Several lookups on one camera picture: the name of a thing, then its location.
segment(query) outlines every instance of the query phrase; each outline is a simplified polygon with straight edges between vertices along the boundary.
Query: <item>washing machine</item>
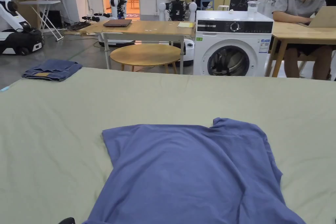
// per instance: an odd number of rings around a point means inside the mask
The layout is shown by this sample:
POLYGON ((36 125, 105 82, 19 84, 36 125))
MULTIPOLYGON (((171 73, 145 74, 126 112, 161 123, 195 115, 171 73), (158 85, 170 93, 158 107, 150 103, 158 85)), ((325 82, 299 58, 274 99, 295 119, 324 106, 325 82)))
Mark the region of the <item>washing machine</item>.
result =
POLYGON ((264 76, 274 20, 247 11, 197 11, 194 75, 264 76))

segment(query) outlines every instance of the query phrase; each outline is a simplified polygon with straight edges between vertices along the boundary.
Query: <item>wooden table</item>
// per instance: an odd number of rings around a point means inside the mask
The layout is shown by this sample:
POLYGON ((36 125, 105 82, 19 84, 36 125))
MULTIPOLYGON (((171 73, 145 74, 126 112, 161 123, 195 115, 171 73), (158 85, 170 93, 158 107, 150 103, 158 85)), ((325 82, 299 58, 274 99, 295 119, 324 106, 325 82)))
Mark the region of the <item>wooden table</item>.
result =
POLYGON ((308 28, 298 24, 275 22, 272 34, 274 42, 265 76, 270 76, 272 59, 276 54, 278 41, 281 41, 281 46, 272 77, 277 77, 279 74, 281 62, 288 44, 336 45, 336 28, 308 28))
POLYGON ((195 36, 195 28, 178 28, 180 22, 168 21, 132 21, 128 27, 104 27, 106 21, 80 30, 81 36, 90 33, 101 33, 104 39, 107 68, 111 69, 108 39, 180 42, 180 73, 183 74, 184 39, 195 36))
POLYGON ((162 66, 166 67, 169 73, 168 64, 172 64, 174 73, 178 73, 175 62, 180 60, 180 48, 163 44, 139 44, 118 48, 114 50, 110 57, 112 60, 122 64, 124 71, 125 65, 132 66, 162 66))

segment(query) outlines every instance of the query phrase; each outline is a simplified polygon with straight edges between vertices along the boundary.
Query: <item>hand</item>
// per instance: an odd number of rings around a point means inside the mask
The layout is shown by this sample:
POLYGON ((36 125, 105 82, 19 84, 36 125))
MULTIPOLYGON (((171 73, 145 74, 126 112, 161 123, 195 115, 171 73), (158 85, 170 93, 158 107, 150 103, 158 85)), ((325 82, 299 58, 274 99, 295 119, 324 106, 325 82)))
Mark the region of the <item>hand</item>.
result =
POLYGON ((310 22, 312 22, 313 21, 313 19, 311 18, 311 17, 307 17, 306 19, 305 19, 305 24, 306 23, 310 23, 310 22))

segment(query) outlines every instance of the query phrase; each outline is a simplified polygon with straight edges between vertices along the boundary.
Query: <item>person's arm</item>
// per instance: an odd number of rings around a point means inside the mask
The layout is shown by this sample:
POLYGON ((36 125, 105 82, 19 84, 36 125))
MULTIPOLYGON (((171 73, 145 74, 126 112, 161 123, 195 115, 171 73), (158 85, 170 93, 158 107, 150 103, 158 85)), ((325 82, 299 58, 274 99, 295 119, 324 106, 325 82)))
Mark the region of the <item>person's arm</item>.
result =
POLYGON ((313 19, 310 17, 300 17, 287 14, 282 11, 274 11, 273 13, 274 21, 285 22, 285 23, 310 23, 313 19))
POLYGON ((285 13, 288 9, 288 0, 277 0, 274 6, 273 19, 279 22, 286 23, 309 23, 311 18, 294 16, 285 13))

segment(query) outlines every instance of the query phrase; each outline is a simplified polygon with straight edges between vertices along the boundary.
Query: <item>laptop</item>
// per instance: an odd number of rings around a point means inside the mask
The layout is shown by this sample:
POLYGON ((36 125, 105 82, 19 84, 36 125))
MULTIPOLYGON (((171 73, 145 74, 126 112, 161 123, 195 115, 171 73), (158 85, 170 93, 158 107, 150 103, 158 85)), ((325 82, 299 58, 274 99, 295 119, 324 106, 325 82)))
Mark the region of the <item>laptop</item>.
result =
POLYGON ((127 27, 132 22, 131 19, 111 19, 105 24, 104 27, 127 27))
POLYGON ((323 6, 312 22, 299 25, 310 28, 336 28, 336 6, 323 6))

